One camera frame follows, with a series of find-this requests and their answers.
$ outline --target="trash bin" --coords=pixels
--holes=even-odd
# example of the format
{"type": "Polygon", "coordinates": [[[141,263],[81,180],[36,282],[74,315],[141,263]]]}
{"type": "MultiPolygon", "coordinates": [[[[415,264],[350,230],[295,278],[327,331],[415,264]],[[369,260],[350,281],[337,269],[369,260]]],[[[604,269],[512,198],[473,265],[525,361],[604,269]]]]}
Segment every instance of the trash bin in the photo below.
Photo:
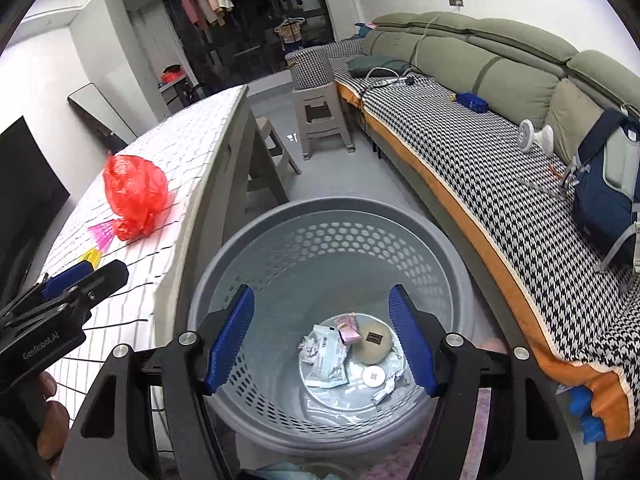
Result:
{"type": "Polygon", "coordinates": [[[378,405],[353,373],[337,388],[306,387],[298,344],[314,324],[355,312],[393,329],[388,294],[401,283],[445,330],[473,332],[471,282],[453,245],[425,218],[369,200],[289,203],[244,227],[207,267],[188,328],[243,283],[255,292],[254,318],[228,382],[206,400],[233,430],[288,455],[386,454],[425,428],[436,403],[408,366],[378,405]]]}

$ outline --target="human hand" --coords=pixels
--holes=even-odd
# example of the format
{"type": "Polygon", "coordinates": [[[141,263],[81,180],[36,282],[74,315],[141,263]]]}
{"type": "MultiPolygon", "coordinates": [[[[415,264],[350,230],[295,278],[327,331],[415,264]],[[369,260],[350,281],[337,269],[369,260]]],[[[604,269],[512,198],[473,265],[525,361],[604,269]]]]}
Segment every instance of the human hand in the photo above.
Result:
{"type": "MultiPolygon", "coordinates": [[[[43,372],[38,378],[40,387],[46,399],[53,397],[58,385],[51,374],[43,372]]],[[[56,457],[51,465],[51,476],[56,477],[60,451],[69,435],[69,412],[56,400],[47,401],[47,415],[45,415],[42,430],[38,436],[38,454],[47,462],[56,457]]]]}

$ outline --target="orange trim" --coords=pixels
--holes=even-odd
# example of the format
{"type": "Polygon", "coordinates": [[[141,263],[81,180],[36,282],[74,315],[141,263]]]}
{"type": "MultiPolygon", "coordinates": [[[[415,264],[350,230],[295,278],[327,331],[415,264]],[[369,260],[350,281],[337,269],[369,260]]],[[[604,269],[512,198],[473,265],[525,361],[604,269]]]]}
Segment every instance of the orange trim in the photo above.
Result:
{"type": "MultiPolygon", "coordinates": [[[[358,96],[346,86],[338,84],[338,92],[345,101],[355,107],[360,106],[358,96]]],[[[425,167],[398,137],[366,111],[365,117],[367,123],[391,145],[400,158],[420,174],[466,238],[475,247],[510,306],[545,374],[567,386],[586,385],[593,392],[591,410],[593,415],[601,417],[604,421],[607,439],[619,440],[628,437],[630,434],[628,397],[623,391],[618,375],[613,371],[598,372],[589,365],[574,366],[560,360],[553,354],[538,320],[533,314],[532,306],[484,232],[436,175],[425,167]]]]}

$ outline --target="television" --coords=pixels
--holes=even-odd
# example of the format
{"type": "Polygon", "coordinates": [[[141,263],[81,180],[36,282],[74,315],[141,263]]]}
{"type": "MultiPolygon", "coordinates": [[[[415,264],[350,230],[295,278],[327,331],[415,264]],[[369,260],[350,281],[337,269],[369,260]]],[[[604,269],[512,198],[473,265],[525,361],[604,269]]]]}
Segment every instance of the television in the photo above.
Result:
{"type": "Polygon", "coordinates": [[[18,296],[69,192],[23,118],[0,133],[0,308],[18,296]]]}

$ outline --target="navy blue backpack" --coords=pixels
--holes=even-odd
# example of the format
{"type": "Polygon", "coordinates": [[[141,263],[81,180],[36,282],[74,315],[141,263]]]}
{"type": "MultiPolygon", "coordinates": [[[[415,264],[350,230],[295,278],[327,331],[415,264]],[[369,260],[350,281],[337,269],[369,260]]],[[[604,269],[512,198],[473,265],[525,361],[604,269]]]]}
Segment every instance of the navy blue backpack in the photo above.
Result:
{"type": "Polygon", "coordinates": [[[606,254],[596,266],[633,265],[640,273],[640,124],[605,110],[574,156],[573,216],[582,234],[606,254]]]}

